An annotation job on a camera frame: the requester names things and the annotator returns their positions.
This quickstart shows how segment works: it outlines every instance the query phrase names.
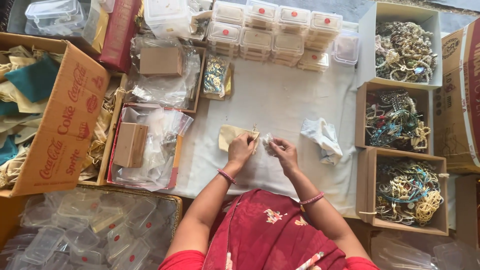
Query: jewelry pile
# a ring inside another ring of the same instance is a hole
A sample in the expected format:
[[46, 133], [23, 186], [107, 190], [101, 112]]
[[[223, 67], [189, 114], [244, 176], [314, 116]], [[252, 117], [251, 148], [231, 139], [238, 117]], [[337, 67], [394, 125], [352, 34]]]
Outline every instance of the jewelry pile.
[[431, 130], [415, 107], [416, 102], [403, 89], [367, 93], [365, 144], [425, 152]]
[[438, 175], [426, 161], [385, 158], [377, 164], [376, 216], [410, 226], [425, 226], [444, 202]]
[[433, 33], [414, 23], [377, 23], [377, 77], [410, 83], [429, 83], [437, 66], [431, 49]]

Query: coca-cola logo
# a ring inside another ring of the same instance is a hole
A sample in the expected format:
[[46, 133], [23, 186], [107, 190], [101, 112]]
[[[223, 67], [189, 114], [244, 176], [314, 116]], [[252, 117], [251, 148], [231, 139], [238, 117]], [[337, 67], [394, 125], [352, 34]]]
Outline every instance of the coca-cola logo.
[[68, 169], [65, 171], [69, 175], [73, 175], [75, 172], [75, 167], [77, 166], [77, 162], [82, 158], [79, 156], [80, 150], [75, 149], [73, 153], [70, 155], [70, 165], [68, 165]]
[[96, 78], [92, 78], [92, 82], [95, 84], [95, 87], [101, 91], [103, 86], [103, 77], [97, 76]]
[[77, 141], [83, 141], [88, 138], [90, 135], [90, 129], [88, 128], [87, 122], [81, 122], [80, 127], [78, 128]]
[[93, 113], [93, 111], [97, 108], [98, 99], [94, 94], [92, 94], [91, 97], [87, 98], [86, 106], [89, 113]]
[[68, 128], [72, 124], [73, 114], [75, 113], [75, 107], [67, 106], [63, 110], [62, 118], [63, 122], [57, 128], [57, 133], [60, 135], [65, 135], [68, 132]]
[[47, 162], [45, 163], [43, 169], [41, 169], [39, 172], [40, 177], [43, 179], [50, 179], [52, 177], [53, 169], [55, 168], [59, 158], [62, 146], [62, 141], [56, 141], [54, 138], [52, 138], [52, 141], [47, 148]]
[[73, 102], [78, 101], [78, 97], [80, 95], [80, 90], [82, 90], [83, 86], [85, 85], [85, 74], [87, 69], [83, 67], [81, 64], [77, 63], [75, 69], [73, 70], [73, 85], [70, 90], [68, 90], [68, 96], [70, 100]]

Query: floral print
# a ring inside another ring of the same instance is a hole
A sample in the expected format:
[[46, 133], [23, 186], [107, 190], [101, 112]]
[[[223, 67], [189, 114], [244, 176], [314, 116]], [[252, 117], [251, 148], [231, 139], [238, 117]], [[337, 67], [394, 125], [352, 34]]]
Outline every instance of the floral print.
[[299, 220], [299, 221], [295, 221], [295, 225], [305, 226], [305, 225], [308, 225], [308, 223], [303, 219], [302, 216], [300, 216], [300, 220]]
[[320, 267], [317, 266], [317, 268], [312, 268], [312, 266], [315, 266], [315, 263], [320, 260], [321, 257], [323, 257], [324, 253], [320, 252], [315, 255], [313, 255], [312, 258], [308, 259], [304, 264], [300, 265], [296, 270], [322, 270]]
[[272, 223], [272, 224], [274, 224], [275, 222], [277, 222], [277, 220], [281, 220], [283, 216], [286, 216], [286, 215], [287, 215], [287, 214], [285, 214], [285, 215], [280, 215], [280, 212], [279, 212], [279, 211], [273, 212], [271, 209], [265, 210], [264, 213], [267, 213], [267, 216], [268, 216], [267, 222], [270, 222], [270, 223]]
[[232, 254], [227, 252], [227, 263], [225, 264], [225, 270], [232, 270], [233, 262], [232, 262]]

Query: crumpled cloth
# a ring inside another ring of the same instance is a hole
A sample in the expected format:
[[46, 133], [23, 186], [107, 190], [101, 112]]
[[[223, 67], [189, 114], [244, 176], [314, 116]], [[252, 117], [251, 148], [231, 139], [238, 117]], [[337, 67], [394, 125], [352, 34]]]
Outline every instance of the crumpled cloth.
[[335, 126], [327, 124], [325, 119], [320, 118], [316, 121], [305, 119], [300, 134], [320, 145], [321, 163], [336, 165], [342, 158], [343, 153], [337, 142]]

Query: pink bangle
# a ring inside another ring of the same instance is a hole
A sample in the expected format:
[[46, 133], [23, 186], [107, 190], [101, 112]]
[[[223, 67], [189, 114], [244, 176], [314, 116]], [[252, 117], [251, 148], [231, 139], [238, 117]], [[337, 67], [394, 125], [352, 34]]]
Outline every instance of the pink bangle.
[[324, 195], [325, 195], [325, 193], [320, 192], [320, 194], [317, 195], [316, 197], [311, 198], [310, 200], [306, 200], [306, 201], [304, 201], [304, 202], [299, 202], [299, 204], [300, 204], [300, 205], [304, 205], [304, 204], [307, 204], [307, 203], [312, 203], [312, 202], [314, 202], [314, 201], [318, 201], [319, 199], [323, 198]]
[[235, 185], [239, 185], [239, 184], [237, 184], [237, 182], [235, 181], [235, 179], [231, 178], [230, 175], [228, 175], [226, 172], [222, 171], [221, 169], [217, 169], [217, 171], [218, 171], [221, 175], [225, 176], [225, 178], [229, 179], [229, 180], [230, 180], [232, 183], [234, 183]]

